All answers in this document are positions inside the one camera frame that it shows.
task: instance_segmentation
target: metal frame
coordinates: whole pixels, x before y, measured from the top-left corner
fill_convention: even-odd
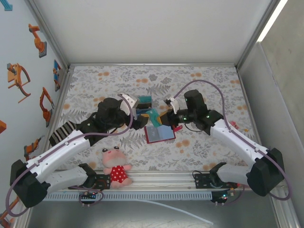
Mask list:
[[[56,39],[52,35],[52,32],[50,28],[48,27],[47,23],[43,19],[43,15],[41,14],[41,11],[39,10],[39,7],[35,3],[35,0],[24,0],[31,11],[32,15],[35,17],[36,21],[38,22],[38,25],[41,29],[41,31],[44,33],[47,41],[53,48],[55,54],[58,56],[59,61],[62,63],[62,67],[67,70],[70,66],[66,56],[61,51],[59,44],[56,42]],[[245,62],[247,56],[249,55],[252,47],[256,43],[259,35],[261,34],[265,24],[269,20],[270,16],[272,15],[273,11],[275,10],[276,6],[280,0],[271,0],[269,3],[266,12],[263,14],[256,30],[254,31],[251,39],[249,40],[244,52],[242,53],[238,63],[236,64],[237,69],[239,69]],[[79,63],[79,64],[72,64],[69,72],[64,77],[64,82],[62,84],[62,89],[60,91],[60,97],[57,104],[56,112],[54,113],[54,117],[51,121],[51,127],[48,132],[48,137],[50,136],[50,133],[54,131],[56,128],[60,113],[63,107],[64,99],[67,94],[68,85],[70,82],[71,74],[74,71],[75,66],[205,66],[205,67],[231,67],[233,64],[203,64],[203,63],[133,63],[133,64],[122,64],[122,63],[91,63],[91,64],[85,64],[85,63]],[[246,96],[246,92],[243,87],[243,83],[241,81],[241,78],[239,77],[239,80],[241,82],[241,87],[244,93],[244,97],[246,100],[246,103],[248,105],[248,111],[250,114],[252,126],[254,128],[255,136],[260,143],[260,138],[258,137],[257,128],[252,116],[252,112],[250,109],[250,105]],[[49,144],[48,140],[44,146],[44,150],[48,149]],[[180,172],[180,171],[174,171],[174,172],[130,172],[130,176],[134,179],[134,184],[129,187],[125,187],[124,191],[168,191],[168,190],[177,190],[177,191],[198,191],[195,189],[193,178],[191,176],[191,172]],[[285,187],[279,186],[273,190],[273,193],[278,196],[285,196]],[[292,202],[289,201],[278,201],[275,199],[271,199],[274,205],[274,213],[277,215],[277,222],[278,226],[284,227],[284,228],[291,228],[291,227],[300,227],[298,219],[295,215],[295,210],[292,205]],[[31,210],[29,209],[23,216],[19,217],[13,227],[24,227],[26,224],[29,216],[31,214]]]
[[[272,13],[275,11],[279,2],[280,2],[280,0],[271,0],[271,2],[269,3],[265,13],[263,14],[261,20],[259,21],[254,33],[252,34],[252,37],[250,38],[248,44],[246,45],[245,50],[243,51],[240,59],[238,60],[238,62],[236,64],[237,70],[239,70],[242,67],[242,65],[244,64],[246,58],[248,57],[250,51],[252,50],[253,46],[257,42],[257,39],[261,35],[266,23],[270,19]]]

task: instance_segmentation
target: metal floor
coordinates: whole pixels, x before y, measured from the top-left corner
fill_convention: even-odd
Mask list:
[[[162,201],[213,222],[204,223],[181,212],[145,202],[104,201],[90,208],[78,202],[42,202],[31,210],[27,228],[274,228],[269,197],[246,191],[230,206],[210,201]]]

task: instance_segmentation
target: white wall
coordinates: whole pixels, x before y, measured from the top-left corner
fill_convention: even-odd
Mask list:
[[[54,52],[47,46],[47,56],[39,58],[34,45],[34,36],[29,32],[28,24],[36,25],[24,1],[9,0],[13,11],[4,11],[0,6],[0,120],[7,124],[7,129],[0,134],[0,213],[5,209],[5,197],[10,186],[10,168],[18,159],[25,161],[23,147],[30,145],[41,135],[46,135],[45,120],[39,107],[39,97],[44,86],[55,105],[60,91],[55,93],[53,81]],[[41,40],[45,38],[38,32]],[[23,94],[16,86],[8,89],[7,63],[22,65],[29,74],[31,82],[24,90],[31,95],[18,104]],[[45,98],[45,107],[50,103]],[[43,148],[46,138],[40,141]]]
[[[35,0],[71,63],[237,63],[271,0]]]
[[[282,152],[294,189],[293,204],[304,226],[304,148],[260,43],[250,52],[239,74],[262,144]]]

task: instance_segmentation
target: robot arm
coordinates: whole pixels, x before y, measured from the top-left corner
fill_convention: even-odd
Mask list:
[[[26,169],[34,166],[13,188],[27,208],[37,205],[46,195],[54,191],[75,185],[91,188],[95,184],[96,173],[87,164],[81,164],[67,171],[54,171],[77,153],[88,149],[106,137],[91,135],[91,133],[107,133],[113,128],[126,124],[126,119],[129,124],[130,108],[136,106],[137,99],[125,94],[122,97],[124,101],[106,98],[100,102],[96,113],[84,120],[67,138],[42,155],[27,163],[23,163],[21,160],[13,163],[11,185]],[[133,120],[131,128],[142,128],[147,122],[148,118],[144,117]]]
[[[196,127],[211,135],[231,150],[235,151],[248,166],[232,166],[221,162],[210,170],[212,184],[220,187],[224,182],[249,185],[260,196],[267,195],[284,178],[278,168],[262,152],[272,158],[283,170],[283,157],[279,150],[271,150],[255,143],[224,120],[215,110],[207,109],[202,95],[197,90],[184,94],[188,109],[180,110],[173,107],[162,113],[158,121],[167,126],[177,127],[181,123],[195,123]]]
[[[54,103],[53,103],[53,100],[52,98],[50,97],[50,95],[48,94],[47,90],[45,87],[42,87],[42,94],[40,96],[40,100],[39,100],[39,105],[40,105],[40,108],[42,110],[42,115],[43,115],[43,118],[46,120],[46,127],[48,127],[49,125],[49,122],[51,120],[51,116],[52,116],[52,109],[50,109],[49,111],[43,106],[43,99],[44,97],[47,97],[48,101],[51,103],[52,105],[52,109],[55,107],[54,106]]]

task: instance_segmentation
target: stuffed animal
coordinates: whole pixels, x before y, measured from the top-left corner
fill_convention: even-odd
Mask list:
[[[117,189],[126,185],[132,184],[132,179],[130,179],[125,171],[132,168],[131,165],[126,165],[127,158],[119,150],[118,146],[112,149],[104,148],[103,150],[103,165],[104,174],[110,175],[111,188]]]

